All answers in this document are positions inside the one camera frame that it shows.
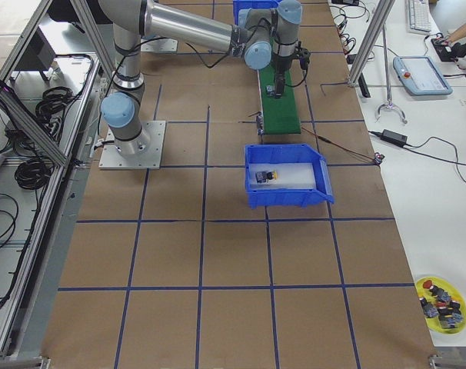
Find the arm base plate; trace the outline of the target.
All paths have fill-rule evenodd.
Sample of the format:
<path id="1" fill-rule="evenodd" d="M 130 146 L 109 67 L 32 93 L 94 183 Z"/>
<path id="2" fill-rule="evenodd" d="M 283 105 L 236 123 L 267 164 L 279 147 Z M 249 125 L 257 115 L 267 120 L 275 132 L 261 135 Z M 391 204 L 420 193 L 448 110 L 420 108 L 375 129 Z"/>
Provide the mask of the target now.
<path id="1" fill-rule="evenodd" d="M 172 38 L 143 38 L 141 51 L 159 54 L 174 54 L 178 50 L 178 41 Z"/>
<path id="2" fill-rule="evenodd" d="M 103 170 L 152 169 L 161 166 L 161 156 L 165 138 L 166 121 L 143 121 L 141 134 L 133 141 L 115 139 L 108 130 L 107 141 L 99 160 Z"/>

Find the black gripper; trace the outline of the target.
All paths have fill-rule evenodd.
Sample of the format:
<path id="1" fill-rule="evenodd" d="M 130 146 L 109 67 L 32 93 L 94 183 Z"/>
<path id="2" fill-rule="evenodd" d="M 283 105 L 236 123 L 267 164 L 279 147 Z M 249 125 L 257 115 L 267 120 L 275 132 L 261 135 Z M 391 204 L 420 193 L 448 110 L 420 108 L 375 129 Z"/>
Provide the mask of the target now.
<path id="1" fill-rule="evenodd" d="M 307 72 L 310 56 L 310 51 L 303 48 L 299 40 L 291 44 L 273 41 L 271 66 L 275 73 L 275 98 L 281 98 L 284 93 L 285 73 L 291 69 L 292 62 L 298 60 L 301 70 Z"/>

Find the person hand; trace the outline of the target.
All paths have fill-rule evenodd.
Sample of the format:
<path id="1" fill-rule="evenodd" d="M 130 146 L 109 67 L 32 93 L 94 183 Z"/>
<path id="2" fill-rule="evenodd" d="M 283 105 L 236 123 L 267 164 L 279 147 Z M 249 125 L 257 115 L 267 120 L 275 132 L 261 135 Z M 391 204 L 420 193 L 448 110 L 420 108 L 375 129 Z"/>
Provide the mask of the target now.
<path id="1" fill-rule="evenodd" d="M 455 32 L 449 34 L 445 40 L 448 45 L 452 45 L 463 37 L 464 36 L 458 30 L 456 30 Z"/>

